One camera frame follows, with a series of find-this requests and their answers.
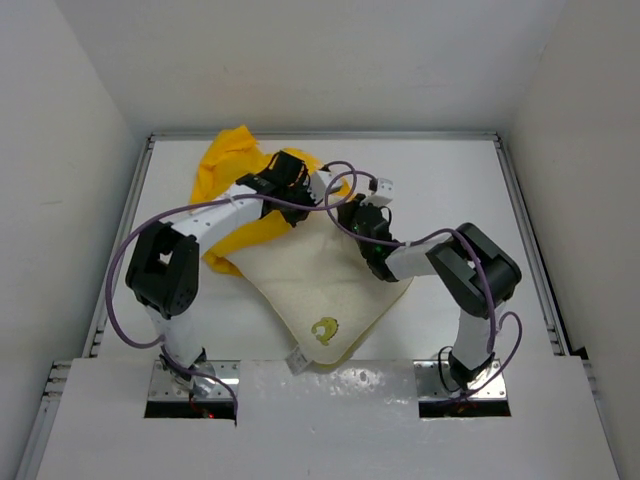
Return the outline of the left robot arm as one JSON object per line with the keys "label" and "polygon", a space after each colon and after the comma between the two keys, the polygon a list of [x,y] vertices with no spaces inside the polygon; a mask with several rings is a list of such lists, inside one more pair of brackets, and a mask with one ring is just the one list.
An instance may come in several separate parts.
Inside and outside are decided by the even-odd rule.
{"label": "left robot arm", "polygon": [[192,373],[206,361],[189,314],[203,253],[274,211],[290,226],[305,220],[324,201],[332,178],[327,168],[311,172],[301,159],[279,151],[266,168],[233,182],[212,206],[177,222],[156,220],[141,231],[125,283],[149,315],[162,359],[180,383],[192,385]]}

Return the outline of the cream pillow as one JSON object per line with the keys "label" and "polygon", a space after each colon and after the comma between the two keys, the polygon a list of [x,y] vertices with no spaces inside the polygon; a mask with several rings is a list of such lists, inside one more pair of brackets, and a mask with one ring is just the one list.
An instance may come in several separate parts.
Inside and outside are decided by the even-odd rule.
{"label": "cream pillow", "polygon": [[343,361],[411,284],[375,277],[323,212],[295,227],[274,213],[229,235],[217,254],[267,299],[305,358],[326,366]]}

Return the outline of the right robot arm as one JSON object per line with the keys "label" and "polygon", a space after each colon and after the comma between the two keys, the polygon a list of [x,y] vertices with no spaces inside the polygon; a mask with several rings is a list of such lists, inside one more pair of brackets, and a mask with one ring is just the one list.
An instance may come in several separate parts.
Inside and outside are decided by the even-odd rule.
{"label": "right robot arm", "polygon": [[402,244],[390,232],[382,206],[362,194],[337,208],[337,222],[356,240],[367,266],[381,281],[437,276],[460,309],[455,342],[448,356],[452,380],[469,387],[494,359],[497,308],[522,280],[517,263],[473,223],[464,223],[442,241]]}

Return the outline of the yellow pillowcase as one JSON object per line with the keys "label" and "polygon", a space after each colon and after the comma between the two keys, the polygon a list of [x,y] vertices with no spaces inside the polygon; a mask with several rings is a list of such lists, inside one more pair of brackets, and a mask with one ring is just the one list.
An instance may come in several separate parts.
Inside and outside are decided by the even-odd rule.
{"label": "yellow pillowcase", "polygon": [[[247,126],[221,131],[200,160],[189,202],[214,200],[240,177],[262,171],[271,158],[259,149]],[[203,255],[204,262],[219,274],[240,277],[242,272],[231,261],[231,254],[277,239],[291,229],[281,213],[270,213],[218,242]]]}

